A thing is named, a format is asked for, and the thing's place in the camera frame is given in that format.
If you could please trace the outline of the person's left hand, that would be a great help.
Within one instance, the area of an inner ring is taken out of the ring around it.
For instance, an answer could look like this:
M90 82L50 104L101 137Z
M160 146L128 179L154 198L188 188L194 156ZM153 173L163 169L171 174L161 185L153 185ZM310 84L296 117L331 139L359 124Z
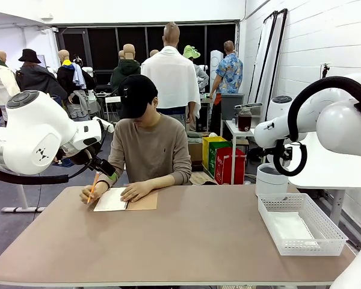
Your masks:
M153 190L150 181L141 181L128 184L120 195L122 202L136 202Z

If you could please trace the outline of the person's right hand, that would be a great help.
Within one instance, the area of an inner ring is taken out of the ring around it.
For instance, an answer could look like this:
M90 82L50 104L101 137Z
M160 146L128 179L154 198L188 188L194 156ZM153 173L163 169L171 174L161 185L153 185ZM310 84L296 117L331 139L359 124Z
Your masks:
M91 204L98 200L109 188L107 182L99 181L95 185L85 186L79 196L84 204Z

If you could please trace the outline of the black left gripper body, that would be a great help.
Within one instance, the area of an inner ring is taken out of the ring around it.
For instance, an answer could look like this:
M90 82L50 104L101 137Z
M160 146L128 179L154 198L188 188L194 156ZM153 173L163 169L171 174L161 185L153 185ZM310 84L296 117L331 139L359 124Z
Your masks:
M105 159L94 157L91 161L91 169L99 173L103 173L108 177L113 176L116 170L115 168Z

